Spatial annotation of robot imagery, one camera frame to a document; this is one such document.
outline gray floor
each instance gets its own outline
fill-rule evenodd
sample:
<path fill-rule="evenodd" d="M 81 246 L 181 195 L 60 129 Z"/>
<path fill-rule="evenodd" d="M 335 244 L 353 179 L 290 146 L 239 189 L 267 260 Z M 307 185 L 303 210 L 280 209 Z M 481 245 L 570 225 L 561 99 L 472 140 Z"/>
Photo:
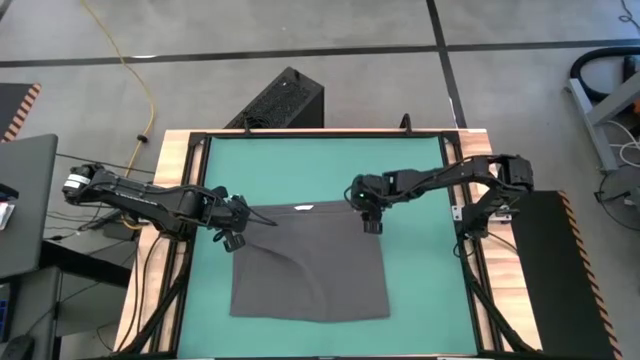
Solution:
<path fill-rule="evenodd" d="M 640 14 L 640 1 L 627 0 Z M 126 55 L 434 45 L 423 0 L 105 0 L 90 4 Z M 496 44 L 638 38 L 611 0 L 436 0 L 447 44 Z M 570 96 L 562 91 L 571 63 L 589 48 L 449 53 L 466 121 L 487 128 L 496 152 L 532 160 L 539 189 L 567 191 L 622 351 L 640 358 L 640 235 L 609 218 L 594 201 L 598 159 Z M 114 56 L 77 0 L 14 0 L 0 21 L 0 61 Z M 415 126 L 453 127 L 438 53 L 349 55 L 135 65 L 149 83 L 158 118 L 137 167 L 153 169 L 166 129 L 224 126 L 284 67 L 326 86 L 327 127 L 396 127 L 403 113 Z M 619 61 L 585 73 L 601 90 L 619 82 Z M 0 69 L 0 82 L 39 82 L 43 91 L 20 137 L 54 132 L 60 152 L 125 165 L 148 107 L 139 85 L 117 65 Z M 62 201 L 68 168 L 58 159 L 50 210 L 92 214 Z M 637 170 L 625 169 L 634 179 Z M 149 180 L 148 175 L 136 174 Z M 618 209 L 625 219 L 634 213 Z M 48 226 L 69 226 L 50 222 Z M 65 230 L 49 229 L 56 234 Z M 89 252 L 112 241 L 82 234 L 64 244 Z M 120 262 L 132 251 L 100 254 Z M 66 278 L 64 291 L 85 286 Z M 124 293 L 98 286 L 65 304 L 75 316 L 62 334 L 85 323 L 105 325 L 113 344 Z M 102 304 L 103 314 L 89 305 Z M 106 354 L 95 331 L 66 336 L 62 359 Z"/>

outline green table surface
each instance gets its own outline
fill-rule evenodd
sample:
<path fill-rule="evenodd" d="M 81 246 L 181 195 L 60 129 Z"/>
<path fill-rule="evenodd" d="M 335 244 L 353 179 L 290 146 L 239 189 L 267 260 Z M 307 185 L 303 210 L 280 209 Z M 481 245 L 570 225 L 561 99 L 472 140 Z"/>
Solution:
<path fill-rule="evenodd" d="M 214 138 L 204 185 L 250 205 L 335 201 L 357 174 L 440 166 L 437 138 Z M 200 229 L 179 358 L 474 354 L 447 191 L 396 205 L 383 223 L 391 316 L 344 323 L 231 317 L 233 256 Z"/>

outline floor tile line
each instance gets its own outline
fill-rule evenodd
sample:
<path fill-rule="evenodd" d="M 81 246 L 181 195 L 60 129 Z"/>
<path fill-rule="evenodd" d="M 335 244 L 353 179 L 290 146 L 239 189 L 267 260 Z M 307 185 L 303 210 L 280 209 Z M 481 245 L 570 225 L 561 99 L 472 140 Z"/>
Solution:
<path fill-rule="evenodd" d="M 435 45 L 393 45 L 393 46 L 365 46 L 344 48 L 317 48 L 299 50 L 267 50 L 243 51 L 228 53 L 200 53 L 176 54 L 157 56 L 127 56 L 125 60 L 130 64 L 151 64 L 169 62 L 193 62 L 214 60 L 243 60 L 243 59 L 273 59 L 288 57 L 310 56 L 340 56 L 340 55 L 377 55 L 377 54 L 409 54 L 428 53 L 437 51 Z M 80 59 L 43 59 L 43 60 L 4 60 L 0 61 L 0 68 L 10 67 L 38 67 L 38 66 L 79 66 L 79 65 L 111 65 L 119 64 L 117 57 L 80 58 Z"/>
<path fill-rule="evenodd" d="M 575 48 L 611 47 L 611 46 L 640 46 L 640 38 L 615 39 L 615 40 L 541 41 L 541 42 L 523 42 L 523 43 L 498 43 L 498 44 L 459 44 L 459 45 L 447 45 L 446 49 L 448 52 L 473 52 L 473 51 L 575 49 Z"/>
<path fill-rule="evenodd" d="M 341 55 L 377 55 L 377 54 L 409 54 L 433 52 L 474 52 L 474 51 L 508 51 L 508 50 L 537 50 L 537 49 L 573 49 L 606 46 L 640 46 L 640 39 L 618 40 L 581 40 L 554 41 L 532 43 L 504 43 L 504 44 L 467 44 L 467 45 L 389 45 L 344 48 L 317 48 L 298 50 L 266 50 L 239 51 L 227 53 L 194 53 L 157 56 L 128 56 L 127 62 L 132 64 L 153 64 L 171 62 L 194 62 L 216 60 L 243 59 L 271 59 L 287 57 L 310 56 L 341 56 Z M 45 66 L 83 66 L 83 65 L 112 65 L 119 64 L 117 57 L 96 58 L 67 58 L 67 59 L 39 59 L 39 60 L 0 60 L 0 68 L 45 67 Z"/>
<path fill-rule="evenodd" d="M 457 127 L 466 128 L 467 121 L 464 117 L 464 111 L 462 110 L 462 101 L 460 100 L 458 85 L 456 84 L 453 67 L 451 66 L 451 60 L 449 59 L 449 54 L 447 52 L 447 45 L 444 40 L 444 31 L 442 30 L 442 23 L 438 16 L 438 9 L 436 7 L 435 0 L 426 0 L 426 2 L 427 7 L 429 8 L 429 16 L 431 17 L 433 35 L 435 36 L 436 46 L 438 47 L 438 55 L 440 56 L 444 82 L 447 87 L 447 93 L 449 94 L 449 101 L 451 102 L 453 121 Z"/>

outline yellow and black hazard stripe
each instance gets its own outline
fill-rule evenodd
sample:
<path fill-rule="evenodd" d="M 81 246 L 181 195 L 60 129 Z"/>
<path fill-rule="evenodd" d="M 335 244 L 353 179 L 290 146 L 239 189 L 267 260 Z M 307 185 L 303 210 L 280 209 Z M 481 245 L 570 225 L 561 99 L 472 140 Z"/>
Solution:
<path fill-rule="evenodd" d="M 571 203 L 569 202 L 569 198 L 564 191 L 558 191 L 558 194 L 562 198 L 562 203 L 564 205 L 564 209 L 567 212 L 567 218 L 569 219 L 569 225 L 571 226 L 571 230 L 576 240 L 576 245 L 578 245 L 578 252 L 580 253 L 580 257 L 582 258 L 582 265 L 584 266 L 585 273 L 587 274 L 587 278 L 591 283 L 591 291 L 593 292 L 593 297 L 596 300 L 596 304 L 598 305 L 598 310 L 600 311 L 600 317 L 602 318 L 602 323 L 604 324 L 604 329 L 609 336 L 609 343 L 613 348 L 613 356 L 616 360 L 622 360 L 622 352 L 620 351 L 620 345 L 618 344 L 618 338 L 616 338 L 615 331 L 613 330 L 613 325 L 611 324 L 611 319 L 609 318 L 609 313 L 607 312 L 607 307 L 604 304 L 604 299 L 602 298 L 602 293 L 600 292 L 600 287 L 596 281 L 596 276 L 593 274 L 591 270 L 591 262 L 589 261 L 589 255 L 587 254 L 587 249 L 584 246 L 584 241 L 582 240 L 582 236 L 580 235 L 580 230 L 578 230 L 578 224 L 576 222 L 576 216 L 571 210 Z"/>
<path fill-rule="evenodd" d="M 24 122 L 27 120 L 27 115 L 33 106 L 33 103 L 36 101 L 36 98 L 40 94 L 40 90 L 42 87 L 40 84 L 33 84 L 27 94 L 24 96 L 24 100 L 20 104 L 18 111 L 13 116 L 11 123 L 9 124 L 9 128 L 5 131 L 4 135 L 0 139 L 0 142 L 9 142 L 15 140 L 16 136 L 18 136 L 18 132 L 24 125 Z"/>

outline gray t-shirt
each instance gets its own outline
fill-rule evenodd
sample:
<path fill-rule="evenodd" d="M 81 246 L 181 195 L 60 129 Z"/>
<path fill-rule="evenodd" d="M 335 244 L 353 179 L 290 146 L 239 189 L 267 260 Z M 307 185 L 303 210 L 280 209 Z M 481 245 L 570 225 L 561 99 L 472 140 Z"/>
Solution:
<path fill-rule="evenodd" d="M 313 205 L 309 210 L 296 206 Z M 234 252 L 231 315 L 341 322 L 389 317 L 382 251 L 344 201 L 253 207 Z"/>

